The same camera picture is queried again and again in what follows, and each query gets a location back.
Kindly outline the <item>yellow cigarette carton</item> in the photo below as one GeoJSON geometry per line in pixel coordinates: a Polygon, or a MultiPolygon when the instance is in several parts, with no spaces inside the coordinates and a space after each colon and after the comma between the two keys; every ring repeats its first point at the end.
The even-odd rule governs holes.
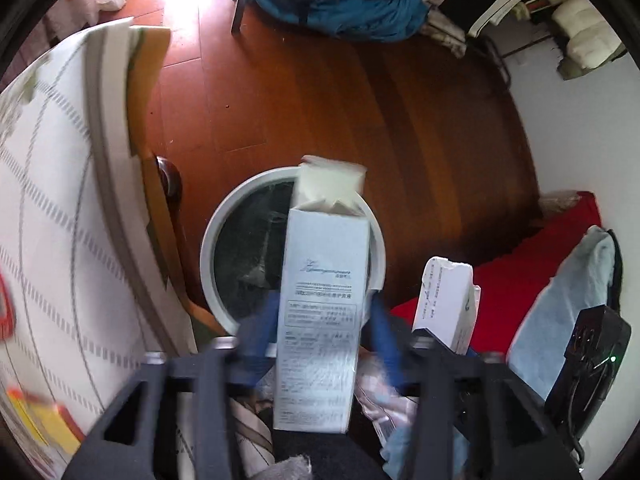
{"type": "Polygon", "coordinates": [[[64,405],[45,401],[17,388],[6,389],[6,396],[37,443],[56,445],[67,455],[77,452],[85,435],[64,405]]]}

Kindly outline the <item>white pink toothpaste box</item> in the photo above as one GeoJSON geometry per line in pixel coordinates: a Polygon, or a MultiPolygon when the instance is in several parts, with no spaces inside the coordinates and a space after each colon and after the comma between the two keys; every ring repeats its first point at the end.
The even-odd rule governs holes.
{"type": "Polygon", "coordinates": [[[427,330],[452,352],[465,354],[480,306],[480,286],[467,263],[432,257],[423,275],[412,330],[427,330]]]}

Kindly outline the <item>red cola can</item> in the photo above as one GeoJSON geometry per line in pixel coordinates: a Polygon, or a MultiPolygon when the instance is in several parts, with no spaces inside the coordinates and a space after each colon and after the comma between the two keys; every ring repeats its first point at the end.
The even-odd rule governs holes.
{"type": "Polygon", "coordinates": [[[0,276],[0,340],[11,338],[15,330],[15,313],[6,282],[0,276]]]}

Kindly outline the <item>white grey cosmetic box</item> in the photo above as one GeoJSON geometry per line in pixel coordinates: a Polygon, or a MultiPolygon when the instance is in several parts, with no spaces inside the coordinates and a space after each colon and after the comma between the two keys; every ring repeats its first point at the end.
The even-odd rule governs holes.
{"type": "Polygon", "coordinates": [[[357,198],[366,170],[307,156],[286,226],[273,427],[346,431],[367,296],[370,223],[357,198]]]}

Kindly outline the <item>white round trash bin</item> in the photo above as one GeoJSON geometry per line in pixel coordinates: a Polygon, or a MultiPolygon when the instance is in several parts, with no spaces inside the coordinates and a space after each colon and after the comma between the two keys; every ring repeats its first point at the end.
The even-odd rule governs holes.
{"type": "MultiPolygon", "coordinates": [[[[258,311],[268,292],[280,295],[288,212],[299,165],[249,178],[222,201],[209,220],[200,251],[201,282],[215,320],[230,335],[258,311]]],[[[357,207],[370,223],[363,322],[370,296],[385,282],[386,250],[382,230],[362,190],[357,207]]]]}

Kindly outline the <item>light blue blanket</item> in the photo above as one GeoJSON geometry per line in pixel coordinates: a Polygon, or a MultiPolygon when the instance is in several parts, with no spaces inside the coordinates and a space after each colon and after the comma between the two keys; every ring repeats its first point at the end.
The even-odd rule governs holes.
{"type": "MultiPolygon", "coordinates": [[[[614,237],[610,232],[593,226],[561,263],[558,274],[538,295],[508,352],[491,358],[469,348],[462,356],[480,356],[486,361],[506,364],[533,391],[544,412],[544,401],[564,364],[564,351],[579,312],[607,306],[620,314],[616,296],[620,281],[618,270],[620,264],[614,237]]],[[[454,436],[454,477],[463,476],[468,446],[462,434],[454,436]]],[[[584,449],[570,451],[570,456],[580,468],[585,458],[584,449]]]]}

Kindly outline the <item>plaid pastel pillow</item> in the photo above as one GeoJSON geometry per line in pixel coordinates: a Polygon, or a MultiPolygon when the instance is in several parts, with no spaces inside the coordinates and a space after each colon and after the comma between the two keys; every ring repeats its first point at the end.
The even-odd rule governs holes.
{"type": "Polygon", "coordinates": [[[382,446],[396,429],[410,426],[416,416],[418,400],[401,396],[387,382],[382,362],[372,353],[359,357],[354,393],[382,446]]]}

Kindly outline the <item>red bed sheet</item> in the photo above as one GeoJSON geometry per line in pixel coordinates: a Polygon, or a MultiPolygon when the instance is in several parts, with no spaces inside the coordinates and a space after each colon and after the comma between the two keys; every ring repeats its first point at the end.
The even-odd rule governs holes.
{"type": "Polygon", "coordinates": [[[465,270],[480,288],[470,341],[474,352],[508,352],[538,295],[592,226],[602,226],[597,199],[582,191],[576,205],[546,220],[540,231],[524,238],[512,252],[479,266],[439,259],[446,269],[465,270]]]}

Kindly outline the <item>checked floral tablecloth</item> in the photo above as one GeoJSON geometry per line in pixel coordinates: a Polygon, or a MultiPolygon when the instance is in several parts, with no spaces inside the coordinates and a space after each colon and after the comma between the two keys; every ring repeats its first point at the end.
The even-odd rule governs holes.
{"type": "Polygon", "coordinates": [[[195,350],[146,112],[171,33],[130,18],[76,32],[1,93],[1,418],[40,479],[73,455],[6,396],[66,407],[88,434],[151,352],[195,350]]]}

